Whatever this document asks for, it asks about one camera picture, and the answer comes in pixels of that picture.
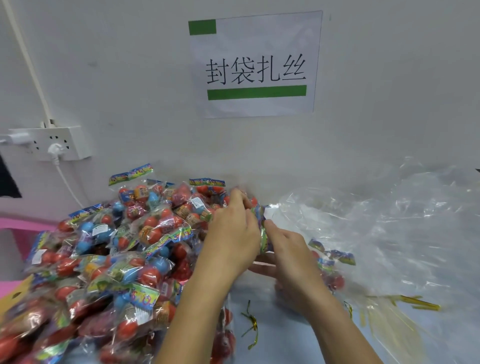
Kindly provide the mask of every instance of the green stripe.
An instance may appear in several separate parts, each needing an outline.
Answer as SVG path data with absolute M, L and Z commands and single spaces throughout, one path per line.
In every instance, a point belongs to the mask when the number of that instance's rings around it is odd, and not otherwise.
M 193 20 L 188 22 L 191 36 L 202 34 L 216 34 L 216 20 Z
M 209 100 L 230 100 L 234 98 L 289 97 L 307 95 L 307 85 L 226 88 L 207 90 Z

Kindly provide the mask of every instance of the plastic sheet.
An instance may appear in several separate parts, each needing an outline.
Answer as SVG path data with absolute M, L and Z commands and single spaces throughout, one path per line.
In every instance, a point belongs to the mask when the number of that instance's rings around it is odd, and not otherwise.
M 472 180 L 469 172 L 428 171 L 408 160 L 376 181 L 369 199 L 303 188 L 278 205 L 326 250 L 353 254 L 355 266 L 335 265 L 345 277 L 336 296 L 360 313 L 393 362 L 478 361 L 480 193 Z M 412 301 L 406 297 L 441 309 L 398 303 Z

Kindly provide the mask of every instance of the wall outlet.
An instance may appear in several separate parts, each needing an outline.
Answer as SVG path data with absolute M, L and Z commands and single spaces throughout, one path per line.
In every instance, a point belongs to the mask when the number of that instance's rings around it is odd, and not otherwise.
M 61 160 L 81 160 L 92 156 L 81 126 L 10 129 L 10 132 L 27 132 L 31 135 L 33 142 L 28 145 L 28 148 L 36 160 L 51 160 L 48 147 L 53 143 L 63 146 L 64 153 L 60 157 Z

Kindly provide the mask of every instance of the white wall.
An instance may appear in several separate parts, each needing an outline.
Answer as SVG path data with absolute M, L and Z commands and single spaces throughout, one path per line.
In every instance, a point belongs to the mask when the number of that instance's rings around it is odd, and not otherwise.
M 53 118 L 93 140 L 94 156 L 67 170 L 91 202 L 108 195 L 109 175 L 149 161 L 162 178 L 248 182 L 264 203 L 297 185 L 362 184 L 407 155 L 479 168 L 477 0 L 12 2 Z M 312 10 L 324 11 L 313 114 L 197 117 L 189 20 Z M 0 16 L 0 45 L 19 58 Z M 4 53 L 14 76 L 1 91 L 17 94 L 0 100 L 2 127 L 36 126 L 26 68 Z M 1 212 L 75 209 L 50 165 L 1 151 L 25 196 L 2 199 Z

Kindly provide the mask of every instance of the sign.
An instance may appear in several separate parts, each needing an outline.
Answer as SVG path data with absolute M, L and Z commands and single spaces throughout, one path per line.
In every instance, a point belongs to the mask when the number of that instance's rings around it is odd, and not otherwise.
M 204 118 L 312 113 L 322 11 L 189 22 Z

